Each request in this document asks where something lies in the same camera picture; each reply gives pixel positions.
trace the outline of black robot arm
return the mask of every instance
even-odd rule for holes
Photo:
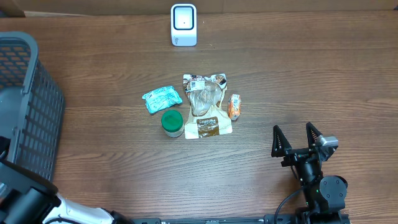
[[[324,177],[321,170],[322,162],[327,161],[336,151],[338,140],[334,136],[324,136],[311,123],[307,123],[306,128],[308,147],[292,149],[280,128],[274,126],[271,156],[283,157],[282,167],[292,168],[294,176],[300,181],[301,188],[281,203],[274,215],[273,223],[282,223],[277,220],[280,208],[284,202],[301,190],[304,192],[307,207],[296,210],[294,218],[296,224],[349,223],[348,216],[340,213],[340,210],[345,208],[347,181],[340,176]]]

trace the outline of candy wrapper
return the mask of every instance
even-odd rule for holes
[[[228,100],[228,116],[235,121],[241,114],[241,96],[239,94],[232,94]]]
[[[175,104],[182,103],[182,99],[172,86],[152,90],[149,93],[144,94],[142,99],[145,100],[145,104],[150,114],[154,114]]]
[[[221,109],[226,83],[225,74],[183,76],[183,87],[191,103],[189,118],[185,123],[185,138],[232,133],[231,119]]]

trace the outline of green container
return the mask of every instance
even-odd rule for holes
[[[182,115],[176,110],[169,110],[162,116],[164,132],[173,138],[179,137],[184,132]]]

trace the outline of chip bag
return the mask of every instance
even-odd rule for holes
[[[232,133],[231,119],[221,109],[226,84],[225,74],[183,76],[183,87],[191,104],[185,123],[186,139]]]

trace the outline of white plastic casing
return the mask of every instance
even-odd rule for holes
[[[193,4],[175,4],[171,9],[171,25],[174,46],[197,44],[197,9]]]
[[[89,208],[75,202],[64,199],[60,194],[57,197],[61,200],[61,205],[55,207],[45,217],[43,223],[47,223],[54,218],[66,218],[81,224],[112,224],[114,218],[102,208]],[[54,222],[54,224],[68,224],[67,222]]]

